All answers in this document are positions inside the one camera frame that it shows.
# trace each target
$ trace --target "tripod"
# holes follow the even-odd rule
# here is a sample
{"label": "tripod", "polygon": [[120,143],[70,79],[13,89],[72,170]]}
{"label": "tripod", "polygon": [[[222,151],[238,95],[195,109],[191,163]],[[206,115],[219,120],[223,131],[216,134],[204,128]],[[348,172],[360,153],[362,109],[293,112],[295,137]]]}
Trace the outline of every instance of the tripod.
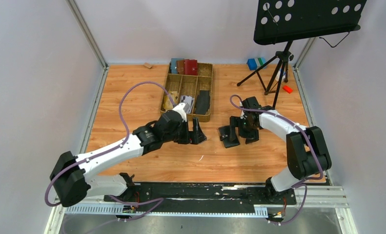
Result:
{"label": "tripod", "polygon": [[[281,88],[281,83],[282,83],[282,77],[284,75],[284,71],[286,72],[285,73],[285,79],[284,81],[285,82],[288,82],[288,67],[289,67],[289,61],[292,61],[293,60],[293,54],[289,52],[289,49],[290,49],[290,46],[292,45],[292,42],[293,41],[288,41],[287,44],[286,44],[286,47],[284,48],[283,51],[277,51],[276,52],[276,55],[271,58],[269,61],[267,61],[265,64],[263,64],[262,66],[260,66],[258,69],[256,69],[254,72],[252,72],[249,76],[247,76],[246,78],[244,78],[242,81],[240,81],[239,83],[237,83],[237,86],[240,86],[241,84],[243,84],[246,80],[248,80],[250,77],[252,77],[254,74],[257,74],[258,77],[259,77],[259,80],[260,80],[260,83],[262,84],[263,86],[263,89],[264,89],[264,94],[265,95],[268,95],[268,94],[272,94],[272,93],[275,93],[275,99],[273,100],[273,105],[272,107],[275,108],[276,107],[276,102],[278,100],[278,95],[279,95],[279,91],[280,91],[280,88]],[[266,67],[269,63],[273,62],[273,60],[275,59],[279,59],[279,62],[278,62],[278,65],[276,66],[276,69],[275,71],[273,72],[273,75],[272,75],[272,78],[270,79],[269,81],[269,84],[267,85],[267,87],[264,85],[263,83],[263,80],[262,80],[262,77],[260,76],[259,74],[259,71],[261,69],[263,69],[264,67]],[[272,91],[272,84],[273,84],[273,81],[275,80],[278,72],[279,72],[279,69],[281,70],[281,74],[279,76],[279,81],[278,81],[278,87],[276,88],[276,91]]]}

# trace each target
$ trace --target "metal floor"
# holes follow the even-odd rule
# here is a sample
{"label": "metal floor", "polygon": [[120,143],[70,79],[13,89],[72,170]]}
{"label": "metal floor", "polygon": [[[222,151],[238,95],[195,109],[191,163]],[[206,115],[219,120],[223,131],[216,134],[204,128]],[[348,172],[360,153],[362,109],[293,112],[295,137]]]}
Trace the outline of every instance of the metal floor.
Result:
{"label": "metal floor", "polygon": [[[291,218],[295,208],[287,208]],[[68,214],[63,218],[64,231],[60,234],[84,234],[116,219],[113,215]],[[130,222],[113,222],[91,232],[92,234],[341,234],[338,217],[333,208],[304,208],[290,224],[277,227],[263,218],[226,217],[170,217],[146,216]]]}

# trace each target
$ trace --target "hole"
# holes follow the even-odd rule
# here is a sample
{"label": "hole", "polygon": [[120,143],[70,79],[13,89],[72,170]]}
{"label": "hole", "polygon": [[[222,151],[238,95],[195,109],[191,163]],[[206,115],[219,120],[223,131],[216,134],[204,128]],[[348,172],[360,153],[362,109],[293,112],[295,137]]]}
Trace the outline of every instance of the hole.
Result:
{"label": "hole", "polygon": [[338,12],[338,8],[337,7],[334,7],[334,9],[332,9],[332,11],[331,11],[331,13],[333,15],[335,15],[337,12]]}
{"label": "hole", "polygon": [[344,13],[349,11],[349,6],[345,6],[344,9],[342,10]]}
{"label": "hole", "polygon": [[354,11],[359,11],[361,9],[361,4],[357,4],[354,8]]}
{"label": "hole", "polygon": [[260,23],[266,24],[267,23],[267,17],[263,17],[262,20],[260,21]]}
{"label": "hole", "polygon": [[292,7],[295,4],[295,0],[290,0],[287,2],[288,7]]}
{"label": "hole", "polygon": [[284,19],[285,19],[286,21],[289,21],[291,18],[292,18],[292,15],[291,15],[291,14],[287,14],[287,15],[284,17]]}
{"label": "hole", "polygon": [[265,11],[267,11],[269,8],[270,8],[270,4],[269,4],[268,2],[265,3],[265,4],[263,4],[263,9],[264,9]]}
{"label": "hole", "polygon": [[275,5],[276,9],[280,9],[282,7],[282,1],[278,1]]}

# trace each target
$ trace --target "wooden tray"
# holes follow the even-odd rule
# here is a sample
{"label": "wooden tray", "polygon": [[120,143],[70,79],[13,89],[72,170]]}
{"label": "wooden tray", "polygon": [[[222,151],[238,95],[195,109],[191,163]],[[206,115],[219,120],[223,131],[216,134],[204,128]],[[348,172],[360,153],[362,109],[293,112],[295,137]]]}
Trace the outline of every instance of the wooden tray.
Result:
{"label": "wooden tray", "polygon": [[[178,75],[171,74],[171,68],[168,67],[167,79],[165,80],[165,88],[168,91],[177,91],[178,97],[174,102],[176,104],[179,103],[182,95],[192,96],[194,97],[194,104],[191,111],[191,114],[187,114],[187,119],[190,121],[194,117],[197,117],[200,122],[209,122],[211,109],[212,109],[212,93],[213,93],[213,78],[214,78],[214,70],[213,65],[210,63],[198,63],[197,64],[197,76],[190,75]],[[209,90],[210,91],[210,107],[205,115],[197,115],[194,112],[196,111],[195,105],[197,100],[197,95],[200,90]],[[164,104],[165,93],[163,92],[163,98],[160,105],[160,113],[165,113],[165,109],[163,107]]]}

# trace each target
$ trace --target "small wooden block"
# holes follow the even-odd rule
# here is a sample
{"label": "small wooden block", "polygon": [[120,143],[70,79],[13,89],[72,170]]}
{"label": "small wooden block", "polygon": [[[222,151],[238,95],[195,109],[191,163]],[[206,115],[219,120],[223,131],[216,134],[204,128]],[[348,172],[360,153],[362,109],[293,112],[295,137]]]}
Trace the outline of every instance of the small wooden block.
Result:
{"label": "small wooden block", "polygon": [[290,93],[293,92],[293,89],[291,89],[291,88],[290,88],[289,86],[287,86],[287,85],[284,85],[283,89],[284,89],[288,94],[290,94]]}
{"label": "small wooden block", "polygon": [[144,67],[151,69],[153,65],[149,64],[148,62],[144,63]]}

